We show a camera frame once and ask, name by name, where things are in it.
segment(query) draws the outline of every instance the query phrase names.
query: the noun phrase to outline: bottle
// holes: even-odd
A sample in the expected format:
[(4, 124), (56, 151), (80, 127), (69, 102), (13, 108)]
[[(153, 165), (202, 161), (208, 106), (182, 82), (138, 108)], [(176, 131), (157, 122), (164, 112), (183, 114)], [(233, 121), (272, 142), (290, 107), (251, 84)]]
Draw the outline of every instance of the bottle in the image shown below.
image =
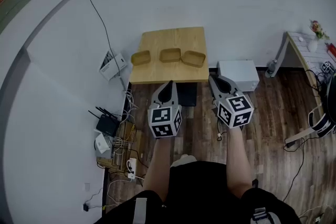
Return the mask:
[(272, 62), (269, 63), (268, 68), (266, 70), (266, 77), (270, 78), (271, 75), (275, 71), (275, 67), (277, 65), (277, 59), (274, 59)]

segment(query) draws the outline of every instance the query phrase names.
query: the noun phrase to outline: power strip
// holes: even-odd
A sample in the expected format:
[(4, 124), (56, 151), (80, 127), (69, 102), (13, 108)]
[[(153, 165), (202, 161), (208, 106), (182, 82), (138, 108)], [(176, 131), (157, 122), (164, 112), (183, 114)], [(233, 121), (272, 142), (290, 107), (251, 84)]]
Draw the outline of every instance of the power strip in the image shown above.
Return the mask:
[(128, 169), (128, 178), (131, 180), (135, 179), (135, 173), (137, 171), (137, 159), (136, 158), (130, 158), (127, 162), (127, 169)]

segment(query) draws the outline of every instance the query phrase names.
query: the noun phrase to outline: gray strap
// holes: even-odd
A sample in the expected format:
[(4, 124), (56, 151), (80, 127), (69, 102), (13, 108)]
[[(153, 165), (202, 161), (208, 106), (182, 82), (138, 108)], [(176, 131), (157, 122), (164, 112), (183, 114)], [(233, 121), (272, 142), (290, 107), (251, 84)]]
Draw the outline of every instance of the gray strap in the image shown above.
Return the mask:
[(147, 198), (135, 200), (133, 224), (145, 224), (146, 222)]

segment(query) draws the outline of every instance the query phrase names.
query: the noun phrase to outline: black plug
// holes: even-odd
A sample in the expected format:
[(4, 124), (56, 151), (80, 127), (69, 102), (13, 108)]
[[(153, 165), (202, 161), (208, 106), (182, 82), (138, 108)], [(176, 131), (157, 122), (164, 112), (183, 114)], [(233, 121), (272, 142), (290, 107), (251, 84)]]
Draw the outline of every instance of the black plug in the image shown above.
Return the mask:
[(89, 206), (87, 204), (83, 204), (83, 210), (85, 212), (88, 212), (89, 211)]

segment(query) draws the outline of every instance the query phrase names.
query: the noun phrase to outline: wooden tray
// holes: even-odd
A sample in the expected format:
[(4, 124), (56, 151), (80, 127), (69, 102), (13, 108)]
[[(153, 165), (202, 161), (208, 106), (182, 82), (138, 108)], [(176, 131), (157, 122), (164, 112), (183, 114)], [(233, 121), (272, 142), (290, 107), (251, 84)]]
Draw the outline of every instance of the wooden tray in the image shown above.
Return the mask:
[(187, 50), (182, 56), (182, 61), (192, 67), (202, 67), (204, 60), (205, 54), (193, 50)]
[(180, 48), (164, 49), (160, 51), (161, 62), (179, 62), (181, 58)]
[(149, 50), (139, 51), (132, 55), (131, 62), (134, 66), (143, 65), (151, 61)]

